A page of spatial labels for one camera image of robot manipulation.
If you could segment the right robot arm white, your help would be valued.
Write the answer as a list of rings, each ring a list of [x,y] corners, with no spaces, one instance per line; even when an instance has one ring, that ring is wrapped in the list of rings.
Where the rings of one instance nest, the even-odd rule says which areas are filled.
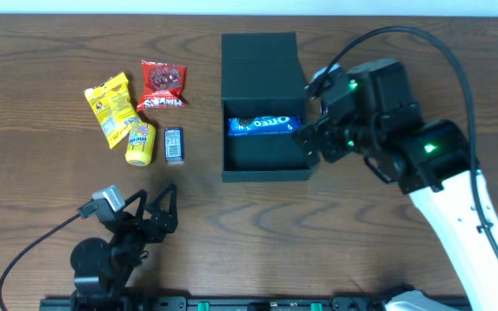
[[[309,165],[355,153],[399,186],[441,241],[474,310],[498,310],[498,217],[471,141],[449,120],[426,123],[404,66],[324,68],[308,93],[322,115],[294,134]]]

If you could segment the blue oreo pack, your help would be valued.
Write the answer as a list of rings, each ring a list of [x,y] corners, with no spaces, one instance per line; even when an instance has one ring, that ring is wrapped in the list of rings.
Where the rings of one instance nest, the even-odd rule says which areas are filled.
[[[262,136],[290,134],[299,129],[299,116],[235,117],[228,119],[229,136]]]

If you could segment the red snack packet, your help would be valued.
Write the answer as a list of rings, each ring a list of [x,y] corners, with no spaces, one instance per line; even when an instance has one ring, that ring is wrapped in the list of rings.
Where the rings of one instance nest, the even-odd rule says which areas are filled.
[[[149,108],[183,107],[182,92],[185,86],[185,66],[142,61],[144,91],[137,104],[137,111]]]

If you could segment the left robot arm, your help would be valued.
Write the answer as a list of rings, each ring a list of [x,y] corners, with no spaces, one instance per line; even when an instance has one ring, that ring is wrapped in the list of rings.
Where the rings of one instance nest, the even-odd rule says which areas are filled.
[[[96,216],[112,239],[88,238],[71,254],[75,291],[72,310],[151,310],[149,298],[126,287],[133,270],[148,256],[147,244],[158,244],[178,226],[177,187],[168,185],[152,202],[140,190],[124,199],[114,185],[95,192],[79,208],[86,219]]]

